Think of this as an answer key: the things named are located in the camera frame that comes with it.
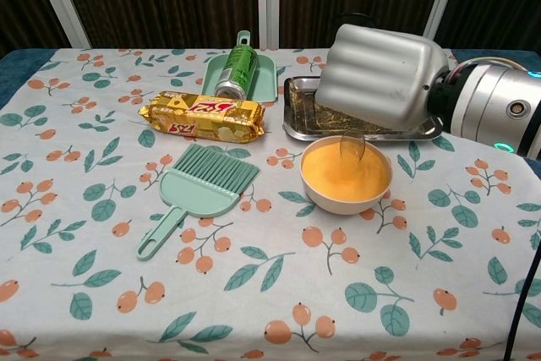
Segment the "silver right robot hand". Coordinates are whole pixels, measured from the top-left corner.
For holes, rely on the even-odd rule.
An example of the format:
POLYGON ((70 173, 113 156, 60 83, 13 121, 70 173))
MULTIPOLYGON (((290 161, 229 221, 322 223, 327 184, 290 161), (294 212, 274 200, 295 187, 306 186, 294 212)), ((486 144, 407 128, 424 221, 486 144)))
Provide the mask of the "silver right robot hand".
POLYGON ((444 50, 425 37, 345 24, 314 98, 365 122, 409 130, 430 116, 429 91, 447 70, 444 50))

